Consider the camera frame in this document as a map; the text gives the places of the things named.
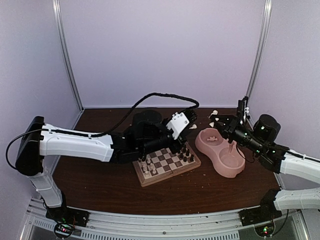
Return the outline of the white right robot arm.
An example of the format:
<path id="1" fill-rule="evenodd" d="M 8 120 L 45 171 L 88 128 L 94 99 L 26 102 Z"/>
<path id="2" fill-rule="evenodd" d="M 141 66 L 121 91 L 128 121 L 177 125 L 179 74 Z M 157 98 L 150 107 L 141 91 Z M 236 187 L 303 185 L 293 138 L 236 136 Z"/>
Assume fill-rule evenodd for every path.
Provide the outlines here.
<path id="1" fill-rule="evenodd" d="M 281 125 L 270 115 L 262 114 L 252 129 L 247 115 L 209 115 L 220 135 L 250 150 L 257 161 L 279 178 L 280 189 L 269 190 L 256 210 L 259 220 L 266 221 L 284 210 L 319 209 L 320 160 L 275 142 Z"/>

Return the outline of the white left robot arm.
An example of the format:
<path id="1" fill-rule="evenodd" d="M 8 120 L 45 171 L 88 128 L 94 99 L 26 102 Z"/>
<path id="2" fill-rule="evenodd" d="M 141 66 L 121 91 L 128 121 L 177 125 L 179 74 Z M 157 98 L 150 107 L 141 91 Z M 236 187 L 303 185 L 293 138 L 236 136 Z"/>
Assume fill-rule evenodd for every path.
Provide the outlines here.
<path id="1" fill-rule="evenodd" d="M 72 211 L 52 175 L 43 167 L 44 157 L 69 156 L 126 164 L 166 148 L 177 153 L 196 118 L 193 110 L 176 112 L 170 118 L 162 118 L 155 110 L 144 110 L 133 116 L 124 132 L 96 133 L 55 127 L 45 123 L 42 116 L 36 116 L 21 136 L 15 168 L 30 178 L 53 215 L 67 222 Z"/>

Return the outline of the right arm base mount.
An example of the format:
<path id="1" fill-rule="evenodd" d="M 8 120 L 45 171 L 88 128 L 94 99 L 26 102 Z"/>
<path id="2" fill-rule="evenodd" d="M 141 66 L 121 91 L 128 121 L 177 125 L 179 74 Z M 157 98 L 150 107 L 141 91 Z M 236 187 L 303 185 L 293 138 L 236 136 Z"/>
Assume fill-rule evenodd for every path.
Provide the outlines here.
<path id="1" fill-rule="evenodd" d="M 282 216 L 282 212 L 268 205 L 241 210 L 239 218 L 242 226 L 249 226 L 271 221 Z"/>

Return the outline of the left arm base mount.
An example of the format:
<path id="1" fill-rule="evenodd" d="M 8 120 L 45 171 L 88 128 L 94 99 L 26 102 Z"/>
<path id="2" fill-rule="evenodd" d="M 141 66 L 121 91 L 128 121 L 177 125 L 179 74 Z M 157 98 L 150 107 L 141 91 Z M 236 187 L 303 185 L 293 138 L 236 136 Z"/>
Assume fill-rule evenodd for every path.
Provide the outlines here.
<path id="1" fill-rule="evenodd" d="M 85 210 L 74 208 L 48 208 L 46 211 L 46 218 L 56 222 L 69 224 L 77 227 L 86 227 L 90 213 Z"/>

